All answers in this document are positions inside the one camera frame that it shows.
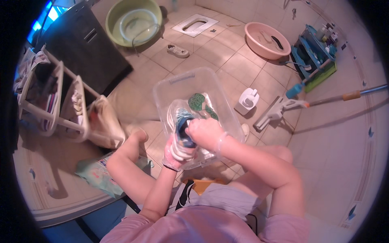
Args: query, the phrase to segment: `pink basin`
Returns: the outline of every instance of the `pink basin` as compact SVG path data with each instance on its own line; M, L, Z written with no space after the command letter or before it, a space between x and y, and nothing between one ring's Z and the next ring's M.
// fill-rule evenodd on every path
M251 22L246 24L244 30L249 47L264 58L276 60L291 53L291 45L288 40L276 29L266 24ZM279 49L278 44L271 36L279 40L283 50Z

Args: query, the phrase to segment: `gray shorts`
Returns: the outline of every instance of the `gray shorts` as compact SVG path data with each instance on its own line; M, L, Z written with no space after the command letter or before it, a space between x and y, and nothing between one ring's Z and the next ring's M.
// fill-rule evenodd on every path
M246 221L246 215L261 203L258 198L229 185L211 183L201 196L190 188L191 186L186 186L184 183L173 188L174 198L167 214L173 213L177 205L178 207L210 206L230 211Z

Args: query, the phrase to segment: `pink shirt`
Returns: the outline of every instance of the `pink shirt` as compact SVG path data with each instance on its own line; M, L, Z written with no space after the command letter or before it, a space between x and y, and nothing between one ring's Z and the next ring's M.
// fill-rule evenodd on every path
M274 215L256 236L235 214L209 206L190 206L152 222L135 214L122 219L100 243L105 242L276 242L304 243L309 221L293 215Z

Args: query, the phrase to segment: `black bracelet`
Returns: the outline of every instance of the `black bracelet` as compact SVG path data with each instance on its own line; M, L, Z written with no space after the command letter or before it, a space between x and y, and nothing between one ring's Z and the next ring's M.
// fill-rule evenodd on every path
M172 168L170 168L169 166L167 166L167 165L165 165L165 164L164 164L163 166L165 166L165 167L168 168L168 169L171 169L172 171L178 172L178 170L172 169Z

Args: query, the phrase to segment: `person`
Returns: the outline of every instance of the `person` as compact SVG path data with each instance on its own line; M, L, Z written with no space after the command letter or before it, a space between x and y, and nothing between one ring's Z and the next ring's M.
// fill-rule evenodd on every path
M101 242L307 242L309 221L304 219L302 181L283 146L252 147L225 136L216 120L194 119L186 133L198 146L243 166L248 172L227 185L210 184L199 196L189 182L172 195L182 162L165 147L163 166L154 180L133 162L139 142L147 135L133 133L108 160L107 169L124 192L141 206L139 214L124 217ZM271 193L264 230L255 235L244 222Z

